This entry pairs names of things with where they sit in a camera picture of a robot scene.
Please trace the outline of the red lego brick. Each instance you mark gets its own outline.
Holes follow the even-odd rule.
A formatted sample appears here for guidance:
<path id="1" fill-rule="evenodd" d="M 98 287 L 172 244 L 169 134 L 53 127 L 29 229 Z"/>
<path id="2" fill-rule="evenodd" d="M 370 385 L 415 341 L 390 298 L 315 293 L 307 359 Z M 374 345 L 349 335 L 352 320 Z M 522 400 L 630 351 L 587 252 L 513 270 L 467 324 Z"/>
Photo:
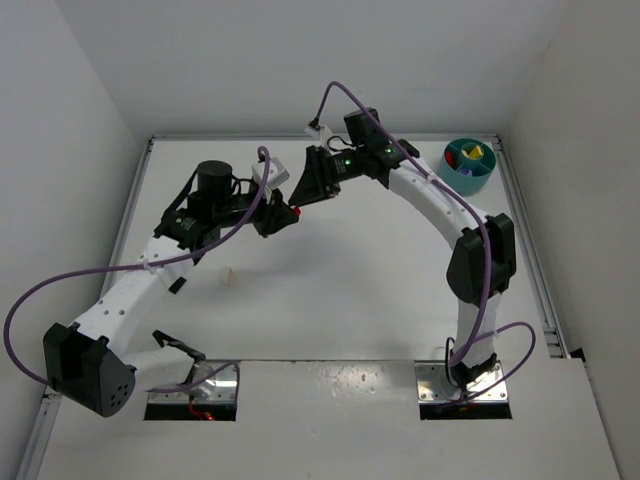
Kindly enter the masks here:
<path id="1" fill-rule="evenodd" d="M 451 152 L 446 152 L 445 153 L 445 161 L 446 163 L 453 169 L 456 168 L 456 157 L 453 153 Z"/>

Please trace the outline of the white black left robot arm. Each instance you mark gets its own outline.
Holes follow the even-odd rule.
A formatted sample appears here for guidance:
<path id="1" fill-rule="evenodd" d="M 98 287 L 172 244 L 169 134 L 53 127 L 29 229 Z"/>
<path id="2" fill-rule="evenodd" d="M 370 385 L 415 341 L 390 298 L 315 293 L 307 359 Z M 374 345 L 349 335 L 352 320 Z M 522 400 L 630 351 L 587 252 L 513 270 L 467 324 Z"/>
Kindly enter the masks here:
<path id="1" fill-rule="evenodd" d="M 69 325 L 59 323 L 43 338 L 49 386 L 102 417 L 119 412 L 136 390 L 190 391 L 203 353 L 164 332 L 152 336 L 156 349 L 127 348 L 141 321 L 168 294 L 177 293 L 187 273 L 222 242 L 221 232 L 245 224 L 268 237 L 294 224 L 298 215 L 279 190 L 289 173 L 266 150 L 252 167 L 247 192 L 223 161 L 199 163 L 163 212 L 135 269 L 121 277 Z"/>

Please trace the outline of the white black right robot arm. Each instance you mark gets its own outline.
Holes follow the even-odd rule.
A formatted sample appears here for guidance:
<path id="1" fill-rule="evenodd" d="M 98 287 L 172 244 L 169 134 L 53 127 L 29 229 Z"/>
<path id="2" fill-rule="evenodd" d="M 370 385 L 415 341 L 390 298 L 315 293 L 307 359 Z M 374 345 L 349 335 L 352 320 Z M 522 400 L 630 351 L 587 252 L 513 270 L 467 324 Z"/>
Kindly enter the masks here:
<path id="1" fill-rule="evenodd" d="M 516 273 L 514 224 L 489 215 L 447 185 L 404 139 L 393 139 L 372 108 L 344 118 L 350 145 L 332 151 L 332 134 L 314 117 L 306 129 L 319 145 L 306 150 L 305 166 L 290 204 L 302 207 L 336 197 L 342 183 L 366 176 L 413 206 L 451 249 L 446 281 L 458 300 L 457 331 L 447 366 L 461 390 L 490 371 L 492 341 L 501 296 Z"/>

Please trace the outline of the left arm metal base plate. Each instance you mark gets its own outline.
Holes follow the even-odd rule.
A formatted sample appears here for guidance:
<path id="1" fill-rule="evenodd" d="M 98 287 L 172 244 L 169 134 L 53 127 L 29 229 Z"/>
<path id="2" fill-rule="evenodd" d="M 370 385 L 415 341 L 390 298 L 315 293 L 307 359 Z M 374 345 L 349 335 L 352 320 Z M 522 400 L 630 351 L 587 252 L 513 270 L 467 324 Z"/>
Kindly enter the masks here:
<path id="1" fill-rule="evenodd" d="M 206 360 L 197 364 L 189 378 L 196 386 L 189 391 L 151 392 L 148 405 L 235 407 L 239 393 L 240 367 L 237 362 Z"/>

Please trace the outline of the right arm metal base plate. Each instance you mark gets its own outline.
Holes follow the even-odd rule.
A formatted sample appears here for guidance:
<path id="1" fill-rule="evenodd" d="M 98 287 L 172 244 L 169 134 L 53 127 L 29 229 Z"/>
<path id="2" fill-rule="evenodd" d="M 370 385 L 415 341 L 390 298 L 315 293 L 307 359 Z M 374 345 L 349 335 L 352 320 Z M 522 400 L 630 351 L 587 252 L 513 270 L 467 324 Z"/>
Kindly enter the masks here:
<path id="1" fill-rule="evenodd" d="M 469 383 L 465 391 L 447 380 L 443 361 L 416 362 L 414 367 L 421 405 L 443 405 L 467 398 L 471 403 L 479 404 L 507 403 L 509 400 L 500 361 L 492 370 Z"/>

